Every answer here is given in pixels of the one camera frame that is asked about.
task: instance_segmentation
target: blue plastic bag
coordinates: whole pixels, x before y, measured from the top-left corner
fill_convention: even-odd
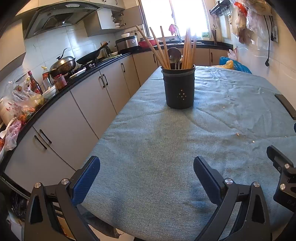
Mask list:
[[[230,58],[227,57],[220,57],[219,65],[225,65],[226,62],[230,60]],[[234,70],[240,71],[240,72],[245,72],[251,74],[252,72],[248,69],[248,67],[242,65],[240,62],[233,60],[233,68]]]

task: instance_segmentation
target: yellow plastic bag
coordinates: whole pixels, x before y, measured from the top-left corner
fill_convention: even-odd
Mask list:
[[[228,60],[225,65],[214,65],[212,67],[223,68],[223,69],[234,69],[233,61],[231,59]]]

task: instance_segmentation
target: black phone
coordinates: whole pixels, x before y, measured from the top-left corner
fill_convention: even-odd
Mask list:
[[[275,97],[281,102],[281,104],[286,108],[287,112],[290,114],[293,120],[296,120],[296,110],[290,104],[290,102],[285,98],[285,96],[280,94],[274,94]]]

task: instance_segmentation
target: rice cooker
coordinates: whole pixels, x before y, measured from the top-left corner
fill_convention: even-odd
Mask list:
[[[119,54],[128,53],[131,50],[137,49],[139,46],[137,36],[129,36],[115,41]]]

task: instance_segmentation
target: black utensil holder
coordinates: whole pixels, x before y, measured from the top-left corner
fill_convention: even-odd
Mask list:
[[[191,69],[161,69],[167,105],[174,109],[193,106],[195,65]]]

